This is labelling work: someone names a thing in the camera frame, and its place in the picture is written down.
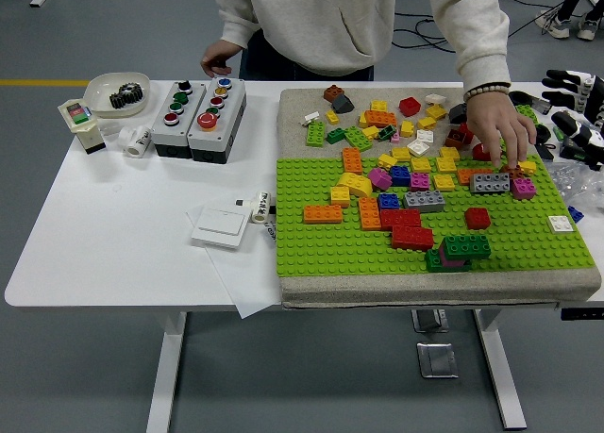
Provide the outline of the person's left hand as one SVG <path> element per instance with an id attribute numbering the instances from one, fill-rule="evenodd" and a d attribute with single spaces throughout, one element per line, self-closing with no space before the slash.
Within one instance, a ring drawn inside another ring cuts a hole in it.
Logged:
<path id="1" fill-rule="evenodd" d="M 505 143 L 510 167 L 527 158 L 529 147 L 536 143 L 536 127 L 529 117 L 517 112 L 506 93 L 480 93 L 469 98 L 466 105 L 468 127 L 494 166 L 501 165 L 500 141 Z"/>

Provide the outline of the person's right hand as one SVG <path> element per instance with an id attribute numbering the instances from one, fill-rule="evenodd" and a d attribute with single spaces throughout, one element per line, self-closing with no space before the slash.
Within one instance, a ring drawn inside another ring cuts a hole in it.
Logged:
<path id="1" fill-rule="evenodd" d="M 219 40 L 208 46 L 200 61 L 200 66 L 210 78 L 230 75 L 232 68 L 227 63 L 242 51 L 243 48 L 238 44 Z"/>

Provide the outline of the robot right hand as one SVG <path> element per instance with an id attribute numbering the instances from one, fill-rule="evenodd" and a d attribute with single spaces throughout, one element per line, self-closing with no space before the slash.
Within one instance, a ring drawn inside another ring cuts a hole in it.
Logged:
<path id="1" fill-rule="evenodd" d="M 584 72 L 547 70 L 542 84 L 552 88 L 552 91 L 542 92 L 542 96 L 553 107 L 573 110 L 589 125 L 562 111 L 552 114 L 552 122 L 591 159 L 602 164 L 603 79 Z"/>

